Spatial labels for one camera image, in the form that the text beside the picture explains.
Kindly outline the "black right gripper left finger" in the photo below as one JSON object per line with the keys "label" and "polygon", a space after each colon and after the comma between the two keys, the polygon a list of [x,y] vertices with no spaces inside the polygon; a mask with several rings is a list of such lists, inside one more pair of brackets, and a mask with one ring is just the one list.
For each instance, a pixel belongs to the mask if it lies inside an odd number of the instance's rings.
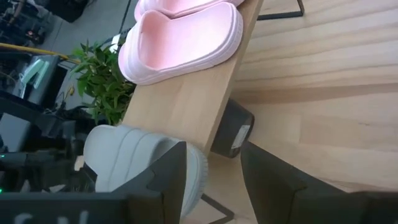
{"label": "black right gripper left finger", "polygon": [[114,193],[123,196],[113,224],[178,224],[187,172],[187,144],[178,142]]}

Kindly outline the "black plant pot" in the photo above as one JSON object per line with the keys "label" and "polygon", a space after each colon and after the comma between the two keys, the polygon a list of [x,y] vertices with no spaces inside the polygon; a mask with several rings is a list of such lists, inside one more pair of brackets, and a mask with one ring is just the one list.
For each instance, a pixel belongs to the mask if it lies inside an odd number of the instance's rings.
{"label": "black plant pot", "polygon": [[229,99],[216,132],[211,152],[235,158],[254,127],[254,115],[238,102]]}

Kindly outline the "grey slide sandal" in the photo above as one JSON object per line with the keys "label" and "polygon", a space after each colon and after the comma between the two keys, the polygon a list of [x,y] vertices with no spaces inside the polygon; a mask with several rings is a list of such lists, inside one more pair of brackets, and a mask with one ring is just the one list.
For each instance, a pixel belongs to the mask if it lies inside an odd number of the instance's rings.
{"label": "grey slide sandal", "polygon": [[[148,168],[180,142],[177,138],[119,125],[99,125],[85,141],[85,164],[97,175],[96,192],[111,192]],[[208,161],[201,150],[187,143],[187,178],[181,217],[197,205],[206,184]]]}

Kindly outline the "black desk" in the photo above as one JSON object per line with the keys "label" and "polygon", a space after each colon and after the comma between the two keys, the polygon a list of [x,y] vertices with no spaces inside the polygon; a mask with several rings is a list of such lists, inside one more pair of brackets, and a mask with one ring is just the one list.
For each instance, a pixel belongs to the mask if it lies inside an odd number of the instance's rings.
{"label": "black desk", "polygon": [[[30,83],[22,84],[20,77],[24,70],[37,59],[50,63],[38,89]],[[0,50],[0,90],[12,93],[44,108],[55,108],[59,91],[68,72],[60,66],[58,55],[34,55],[16,50]]]}

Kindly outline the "green leafy plant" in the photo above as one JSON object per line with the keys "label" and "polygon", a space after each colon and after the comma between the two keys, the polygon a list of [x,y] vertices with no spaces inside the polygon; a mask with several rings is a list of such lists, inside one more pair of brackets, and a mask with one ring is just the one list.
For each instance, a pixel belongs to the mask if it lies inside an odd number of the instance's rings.
{"label": "green leafy plant", "polygon": [[111,46],[95,42],[81,44],[73,56],[80,63],[72,70],[78,73],[77,90],[80,96],[92,97],[92,102],[84,105],[91,110],[92,118],[97,121],[105,118],[110,125],[119,124],[126,113],[136,84],[122,75],[118,65],[118,52],[112,52]]}

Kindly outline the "mint green object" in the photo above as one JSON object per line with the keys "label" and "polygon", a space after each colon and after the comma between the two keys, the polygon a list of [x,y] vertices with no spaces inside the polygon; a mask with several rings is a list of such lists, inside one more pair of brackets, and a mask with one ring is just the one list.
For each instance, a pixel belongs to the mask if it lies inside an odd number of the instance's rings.
{"label": "mint green object", "polygon": [[20,81],[22,84],[31,84],[35,89],[38,89],[50,63],[48,61],[37,59],[30,64],[22,73]]}

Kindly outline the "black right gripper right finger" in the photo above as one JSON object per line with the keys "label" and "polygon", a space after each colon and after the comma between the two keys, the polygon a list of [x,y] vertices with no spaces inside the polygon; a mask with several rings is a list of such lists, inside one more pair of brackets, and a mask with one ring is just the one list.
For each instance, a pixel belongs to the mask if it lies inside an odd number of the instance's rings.
{"label": "black right gripper right finger", "polygon": [[241,165],[258,224],[398,224],[398,192],[345,192],[251,142]]}

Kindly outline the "pink slide sandal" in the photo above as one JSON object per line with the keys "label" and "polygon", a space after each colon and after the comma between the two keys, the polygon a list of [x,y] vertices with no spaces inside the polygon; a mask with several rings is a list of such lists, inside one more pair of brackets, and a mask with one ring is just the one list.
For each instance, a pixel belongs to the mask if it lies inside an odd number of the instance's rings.
{"label": "pink slide sandal", "polygon": [[136,21],[148,10],[159,11],[170,18],[182,17],[221,2],[239,6],[245,0],[138,0],[134,10]]}
{"label": "pink slide sandal", "polygon": [[205,70],[234,55],[243,29],[241,13],[227,2],[176,18],[148,10],[127,33],[118,65],[136,85]]}

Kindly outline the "black frame wooden shelf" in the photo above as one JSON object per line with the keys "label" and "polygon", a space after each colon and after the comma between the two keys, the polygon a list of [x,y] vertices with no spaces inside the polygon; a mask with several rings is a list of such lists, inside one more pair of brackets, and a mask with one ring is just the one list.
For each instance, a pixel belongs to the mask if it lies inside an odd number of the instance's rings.
{"label": "black frame wooden shelf", "polygon": [[210,151],[237,78],[252,78],[274,51],[256,40],[256,27],[302,16],[304,0],[248,0],[239,7],[243,41],[226,62],[149,86],[136,88],[124,124],[186,140],[201,149],[209,162],[204,199],[184,224],[253,224],[254,213],[243,184],[241,162]]}

